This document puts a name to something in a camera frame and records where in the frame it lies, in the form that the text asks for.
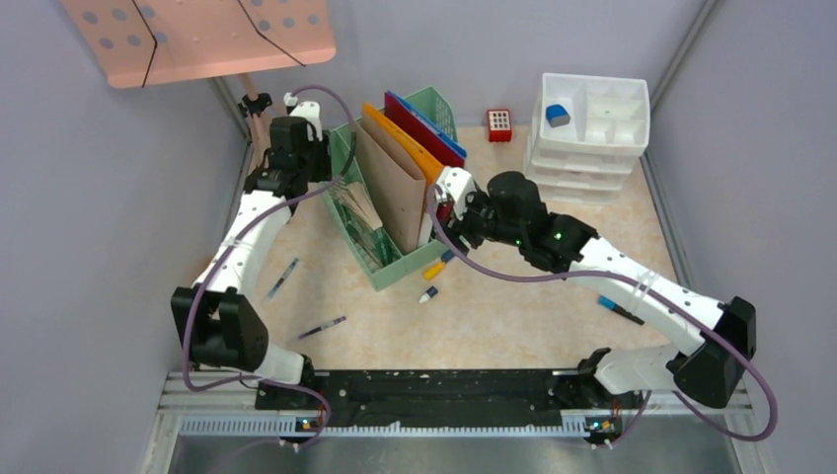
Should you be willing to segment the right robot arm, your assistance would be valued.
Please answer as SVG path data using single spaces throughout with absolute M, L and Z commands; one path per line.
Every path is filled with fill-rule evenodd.
M 457 249 L 486 241 L 517 249 L 533 268 L 567 274 L 622 306 L 666 338 L 666 345 L 602 349 L 583 361 L 581 399 L 604 407 L 638 390 L 676 390 L 706 407 L 727 406 L 756 349 L 756 308 L 735 296 L 722 302 L 644 267 L 592 226 L 552 212 L 522 173 L 494 176 L 486 189 L 462 168 L 447 167 L 431 190 L 451 207 L 442 226 Z

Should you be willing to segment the clear plastic drawer unit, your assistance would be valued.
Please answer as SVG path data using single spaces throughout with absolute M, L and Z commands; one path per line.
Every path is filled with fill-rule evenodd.
M 568 125 L 551 128 L 544 110 L 561 104 Z M 647 81 L 544 73 L 533 110 L 524 175 L 553 201 L 614 202 L 645 153 L 650 133 Z

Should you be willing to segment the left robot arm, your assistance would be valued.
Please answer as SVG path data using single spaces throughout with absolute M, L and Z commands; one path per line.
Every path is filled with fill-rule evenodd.
M 275 118 L 269 135 L 270 146 L 245 179 L 216 255 L 194 283 L 174 291 L 171 308 L 185 369 L 230 368 L 279 382 L 279 396 L 299 409 L 313 402 L 317 383 L 304 373 L 304 355 L 271 340 L 255 308 L 256 285 L 270 247 L 309 195 L 309 185 L 331 181 L 332 162 L 317 118 Z

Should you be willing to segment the green children's book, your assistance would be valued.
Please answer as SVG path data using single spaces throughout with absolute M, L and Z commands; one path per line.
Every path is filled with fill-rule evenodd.
M 392 241 L 360 182 L 340 184 L 337 199 L 349 236 L 368 255 L 376 268 L 390 265 L 395 257 Z

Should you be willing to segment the green file rack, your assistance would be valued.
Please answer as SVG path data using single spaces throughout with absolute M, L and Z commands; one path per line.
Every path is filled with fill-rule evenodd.
M 454 111 L 449 102 L 432 87 L 427 86 L 405 97 L 405 101 L 437 125 L 453 141 L 458 140 Z M 410 253 L 404 254 L 384 228 L 370 230 L 341 196 L 348 185 L 364 185 L 357 164 L 352 164 L 340 185 L 331 188 L 323 197 L 324 204 L 360 269 L 374 290 L 383 290 L 402 278 L 429 265 L 447 251 L 438 240 L 431 240 Z

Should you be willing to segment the red translucent file folder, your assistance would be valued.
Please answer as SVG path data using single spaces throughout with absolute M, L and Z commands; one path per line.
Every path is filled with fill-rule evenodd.
M 464 168 L 467 158 L 461 160 L 454 154 L 402 105 L 401 99 L 410 102 L 459 144 L 453 111 L 441 94 L 432 86 L 408 96 L 387 90 L 384 93 L 384 115 L 423 145 L 443 166 Z

